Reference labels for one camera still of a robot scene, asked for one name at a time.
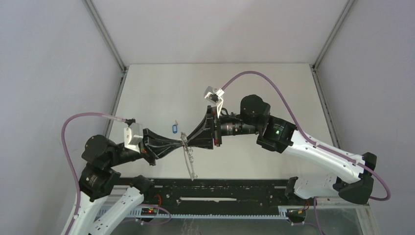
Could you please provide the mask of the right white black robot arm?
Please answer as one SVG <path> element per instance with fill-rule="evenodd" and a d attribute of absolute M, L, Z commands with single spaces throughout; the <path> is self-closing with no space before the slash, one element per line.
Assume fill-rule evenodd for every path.
<path fill-rule="evenodd" d="M 329 170 L 323 178 L 291 177 L 284 192 L 289 204 L 331 196 L 358 205 L 368 202 L 373 190 L 376 155 L 369 152 L 350 154 L 325 146 L 302 135 L 295 124 L 272 116 L 270 108 L 254 94 L 241 100 L 239 114 L 229 114 L 225 108 L 219 114 L 216 107 L 208 106 L 204 120 L 185 138 L 184 145 L 186 148 L 213 149 L 222 144 L 224 136 L 254 134 L 256 143 L 263 149 L 297 156 Z"/>

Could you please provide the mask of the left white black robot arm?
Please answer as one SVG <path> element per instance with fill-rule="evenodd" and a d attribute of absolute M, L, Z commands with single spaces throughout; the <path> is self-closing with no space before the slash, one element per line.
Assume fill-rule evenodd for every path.
<path fill-rule="evenodd" d="M 173 150 L 182 141 L 159 136 L 140 125 L 124 129 L 124 141 L 114 143 L 103 135 L 87 140 L 82 158 L 87 162 L 80 177 L 75 177 L 77 190 L 73 216 L 63 230 L 64 235 L 109 235 L 126 215 L 141 203 L 154 200 L 155 184 L 143 175 L 130 182 L 122 197 L 98 220 L 96 215 L 121 177 L 113 168 L 144 159 L 150 165 Z"/>

